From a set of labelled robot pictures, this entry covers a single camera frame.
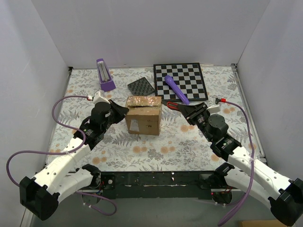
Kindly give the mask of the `brown cardboard express box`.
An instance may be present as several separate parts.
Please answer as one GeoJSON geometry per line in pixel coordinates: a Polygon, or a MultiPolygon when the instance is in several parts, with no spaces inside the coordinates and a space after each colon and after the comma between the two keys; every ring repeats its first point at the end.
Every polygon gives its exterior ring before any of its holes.
{"type": "Polygon", "coordinates": [[[125,117],[130,134],[159,135],[162,113],[160,96],[130,96],[125,117]]]}

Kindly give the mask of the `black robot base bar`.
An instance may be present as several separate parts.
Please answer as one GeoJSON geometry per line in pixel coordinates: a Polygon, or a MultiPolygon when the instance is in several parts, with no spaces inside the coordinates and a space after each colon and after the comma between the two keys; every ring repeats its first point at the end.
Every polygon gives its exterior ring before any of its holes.
{"type": "Polygon", "coordinates": [[[86,191],[100,193],[109,199],[130,198],[198,198],[211,199],[214,192],[228,194],[223,171],[138,171],[102,172],[86,164],[93,180],[86,191]]]}

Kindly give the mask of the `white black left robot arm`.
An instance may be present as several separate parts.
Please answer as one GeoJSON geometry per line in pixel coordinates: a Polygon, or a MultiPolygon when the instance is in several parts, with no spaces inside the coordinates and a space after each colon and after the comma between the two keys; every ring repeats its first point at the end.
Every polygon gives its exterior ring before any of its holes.
{"type": "Polygon", "coordinates": [[[121,122],[129,109],[112,100],[94,102],[90,116],[85,118],[62,152],[32,178],[19,183],[20,203],[41,220],[50,218],[60,202],[77,190],[96,189],[101,183],[101,172],[85,165],[76,173],[68,172],[104,138],[112,124],[121,122]]]}

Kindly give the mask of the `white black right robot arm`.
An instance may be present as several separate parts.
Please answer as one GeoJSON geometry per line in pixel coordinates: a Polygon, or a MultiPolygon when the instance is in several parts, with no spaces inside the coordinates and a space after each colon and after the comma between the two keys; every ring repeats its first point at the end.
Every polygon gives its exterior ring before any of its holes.
{"type": "Polygon", "coordinates": [[[262,202],[277,220],[286,226],[293,226],[303,214],[303,182],[292,180],[271,169],[254,152],[248,152],[236,139],[228,134],[228,124],[223,116],[217,114],[219,105],[207,107],[180,105],[174,107],[182,113],[186,121],[196,125],[203,133],[210,148],[225,163],[211,175],[220,188],[227,186],[245,192],[242,199],[218,223],[224,225],[243,205],[248,196],[262,202]]]}

